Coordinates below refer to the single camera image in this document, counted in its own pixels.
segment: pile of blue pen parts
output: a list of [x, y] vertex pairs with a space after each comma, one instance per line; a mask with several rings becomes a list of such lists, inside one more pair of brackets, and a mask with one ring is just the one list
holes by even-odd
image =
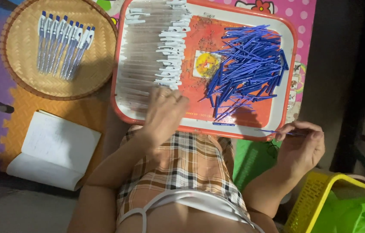
[[219, 69], [209, 82], [206, 97], [214, 108], [215, 125], [234, 124], [216, 121], [240, 113], [253, 112], [252, 103], [274, 98], [285, 70], [289, 70], [285, 54], [280, 49], [281, 35], [267, 30], [269, 25], [256, 27], [229, 27], [222, 39], [223, 50], [212, 53], [223, 56]]
[[58, 71], [61, 57], [66, 49], [60, 78], [70, 81], [82, 60], [84, 52], [89, 49], [94, 40], [95, 27], [83, 29], [83, 24], [71, 20], [67, 23], [67, 16], [63, 19], [43, 11], [38, 24], [39, 45], [37, 49], [37, 71], [41, 74], [53, 74]]

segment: open notebook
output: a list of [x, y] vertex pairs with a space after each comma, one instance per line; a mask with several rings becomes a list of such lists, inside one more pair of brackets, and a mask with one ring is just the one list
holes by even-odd
[[35, 112], [20, 153], [7, 174], [77, 190], [101, 133], [44, 111]]

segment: orange tray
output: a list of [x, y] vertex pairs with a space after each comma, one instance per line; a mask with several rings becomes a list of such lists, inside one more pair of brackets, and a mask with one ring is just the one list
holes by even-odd
[[[123, 59], [120, 53], [125, 40], [123, 38], [123, 32], [126, 30], [124, 20], [131, 1], [126, 0], [121, 9], [115, 53], [116, 64]], [[236, 126], [213, 125], [214, 109], [211, 108], [210, 101], [208, 99], [198, 101], [204, 97], [208, 79], [212, 77], [212, 71], [215, 71], [219, 64], [220, 57], [210, 54], [210, 52], [220, 50], [225, 45], [221, 39], [226, 31], [224, 28], [270, 25], [269, 30], [282, 35], [280, 48], [284, 50], [290, 66], [294, 63], [297, 48], [297, 34], [294, 27], [289, 21], [279, 17], [209, 1], [187, 0], [187, 8], [193, 17], [190, 22], [191, 31], [184, 38], [187, 48], [184, 50], [182, 85], [179, 86], [179, 90], [184, 96], [190, 98], [190, 109], [182, 119], [178, 130], [238, 139], [269, 140], [273, 136], [271, 133], [260, 132], [256, 129], [276, 130], [283, 126], [289, 101], [289, 83], [292, 72], [284, 72], [280, 86], [276, 87], [273, 92], [277, 97], [253, 103], [253, 109], [256, 110], [253, 113], [233, 114], [222, 121], [236, 124]], [[209, 63], [207, 69], [203, 69], [201, 66], [204, 61]], [[115, 99], [117, 76], [120, 76], [120, 71], [115, 67], [111, 91], [111, 103], [115, 112], [129, 124], [143, 125], [145, 119], [143, 114], [117, 104], [117, 99]]]

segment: woven bamboo basket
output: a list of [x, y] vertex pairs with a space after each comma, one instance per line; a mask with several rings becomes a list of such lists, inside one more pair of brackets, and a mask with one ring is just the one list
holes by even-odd
[[[40, 74], [36, 69], [37, 24], [42, 10], [61, 18], [67, 15], [68, 21], [79, 21], [84, 28], [96, 28], [94, 41], [71, 82], [59, 77], [62, 65], [55, 77]], [[0, 54], [13, 80], [30, 93], [53, 100], [79, 99], [96, 92], [112, 77], [117, 35], [111, 18], [91, 0], [26, 0], [3, 27]]]

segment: right hand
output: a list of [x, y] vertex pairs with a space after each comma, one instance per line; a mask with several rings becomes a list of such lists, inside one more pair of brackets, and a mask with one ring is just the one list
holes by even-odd
[[[296, 131], [306, 137], [286, 133]], [[292, 178], [300, 179], [314, 168], [325, 153], [322, 128], [306, 121], [294, 121], [278, 130], [276, 140], [283, 141], [278, 153], [277, 165], [286, 169]]]
[[179, 90], [172, 91], [165, 87], [154, 88], [149, 97], [145, 125], [140, 131], [156, 148], [175, 133], [190, 101]]

